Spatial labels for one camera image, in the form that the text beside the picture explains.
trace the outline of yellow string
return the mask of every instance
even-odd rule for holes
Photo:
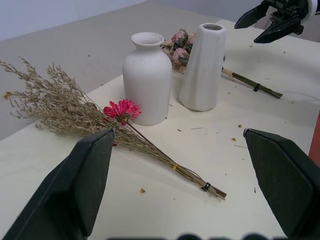
[[[176,164],[173,166],[173,168],[172,168],[172,169],[173,169],[173,170],[176,170],[176,169],[177,169],[177,167],[178,167],[178,165],[179,165],[179,164],[178,164],[178,163],[176,163]]]

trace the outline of plant debris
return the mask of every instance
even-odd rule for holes
[[[239,146],[239,145],[233,145],[233,146],[247,149],[246,146]]]
[[[4,95],[3,95],[3,98],[4,98],[5,100],[7,100],[8,97],[10,97],[10,96],[12,96],[12,95],[13,95],[12,92],[6,91],[6,92],[4,93]]]

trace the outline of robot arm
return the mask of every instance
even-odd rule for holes
[[[240,17],[234,28],[243,29],[255,24],[266,16],[269,7],[277,9],[270,18],[272,24],[254,40],[255,43],[271,43],[291,33],[300,35],[304,30],[303,24],[320,14],[320,0],[263,0]]]

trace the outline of red zinnia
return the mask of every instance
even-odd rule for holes
[[[105,115],[117,119],[122,125],[126,125],[129,119],[135,119],[140,112],[140,107],[134,105],[134,102],[128,99],[119,101],[118,104],[110,101],[110,106],[105,106],[103,112]]]

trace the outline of white ceramic vase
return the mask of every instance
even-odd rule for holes
[[[226,33],[218,24],[198,27],[178,97],[186,108],[203,112],[217,105]]]
[[[125,97],[138,104],[141,114],[136,124],[151,126],[161,123],[168,114],[172,65],[161,51],[163,36],[140,32],[131,37],[136,50],[123,63]]]

